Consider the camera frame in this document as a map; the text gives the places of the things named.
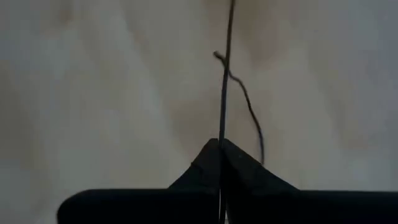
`cloth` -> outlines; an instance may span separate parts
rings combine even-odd
[[[398,189],[398,2],[238,1],[231,71],[299,189]],[[167,187],[218,136],[227,0],[0,3],[0,222],[91,188]],[[259,157],[229,82],[226,138]]]

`thin black wire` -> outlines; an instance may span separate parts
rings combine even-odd
[[[226,62],[225,62],[225,57],[224,57],[224,56],[222,56],[222,55],[221,55],[219,52],[217,52],[217,51],[213,52],[213,55],[214,55],[218,60],[220,60],[221,63],[222,63],[224,66],[226,66],[226,64],[225,64]],[[260,162],[261,162],[262,165],[264,165],[264,137],[263,137],[263,135],[262,135],[262,129],[261,129],[260,123],[259,123],[259,121],[258,121],[256,115],[255,115],[254,112],[253,112],[253,108],[252,108],[252,106],[251,106],[251,102],[250,102],[248,90],[247,90],[246,87],[244,86],[242,80],[240,80],[238,77],[234,76],[234,75],[232,74],[231,71],[229,71],[229,77],[230,77],[232,80],[234,80],[234,81],[236,81],[237,83],[239,83],[239,85],[241,86],[242,91],[243,91],[243,93],[244,93],[244,97],[245,97],[245,99],[246,99],[246,102],[248,103],[248,108],[249,108],[251,117],[252,117],[252,119],[253,119],[253,121],[254,121],[254,124],[256,125],[256,129],[257,129],[257,132],[258,132],[258,135],[259,135],[260,153],[261,153]]]
[[[221,89],[221,112],[220,112],[220,134],[218,136],[218,147],[220,149],[220,163],[221,167],[224,167],[224,156],[223,156],[223,143],[225,137],[225,113],[226,113],[226,90],[228,85],[228,73],[229,73],[229,58],[231,56],[231,37],[232,37],[232,23],[234,17],[235,0],[231,0],[229,7],[228,16],[228,30],[227,30],[227,41],[226,41],[226,53],[225,53],[225,68],[223,76],[223,87]],[[220,217],[218,219],[220,224],[225,223],[225,211],[226,211],[226,195],[224,192],[225,181],[224,181],[223,170],[221,169],[220,174]]]

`beige fabric background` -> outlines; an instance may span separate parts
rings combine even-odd
[[[231,69],[266,167],[301,189],[397,190],[397,1],[238,1]],[[227,0],[3,0],[0,223],[166,187],[218,135]],[[227,138],[258,158],[229,83]]]

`white fabric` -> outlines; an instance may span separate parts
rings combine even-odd
[[[239,1],[231,69],[266,167],[301,189],[397,190],[393,0]],[[0,2],[0,223],[166,187],[218,136],[226,0]],[[229,82],[226,137],[259,156]]]

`black plastic part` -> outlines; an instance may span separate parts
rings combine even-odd
[[[217,139],[168,189],[85,191],[62,203],[58,223],[218,223],[221,170],[232,224],[398,223],[398,193],[298,190]]]

